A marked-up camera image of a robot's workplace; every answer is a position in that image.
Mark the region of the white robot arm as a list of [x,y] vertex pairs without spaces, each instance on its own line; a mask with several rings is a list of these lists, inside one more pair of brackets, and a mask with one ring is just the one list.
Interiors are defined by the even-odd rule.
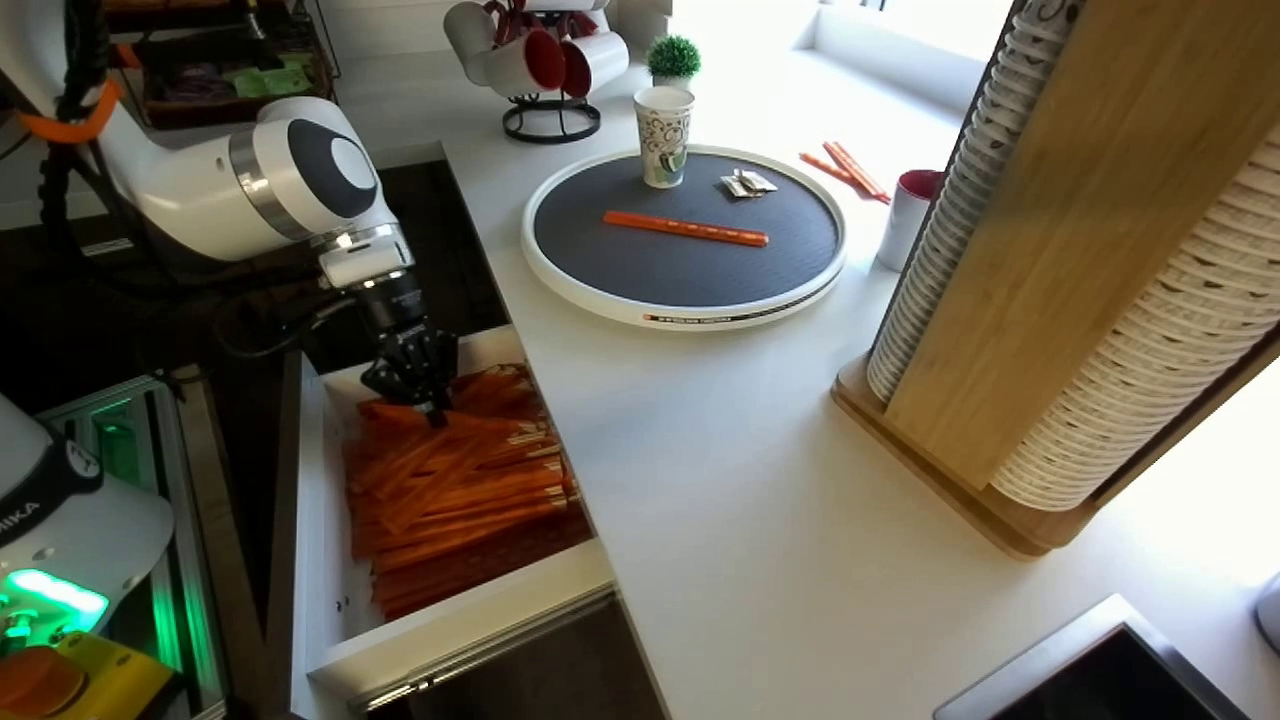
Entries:
[[352,119],[324,96],[285,96],[245,129],[168,147],[123,108],[106,51],[100,0],[0,0],[0,72],[19,123],[46,147],[45,226],[69,226],[69,177],[79,172],[103,203],[206,261],[307,247],[376,333],[363,385],[444,418],[455,340],[422,313],[412,247]]

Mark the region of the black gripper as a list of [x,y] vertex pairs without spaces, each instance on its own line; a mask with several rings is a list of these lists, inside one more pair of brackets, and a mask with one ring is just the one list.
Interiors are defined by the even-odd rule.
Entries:
[[359,291],[376,355],[363,385],[396,402],[416,402],[433,428],[447,422],[455,381],[455,337],[435,328],[412,275],[380,281]]

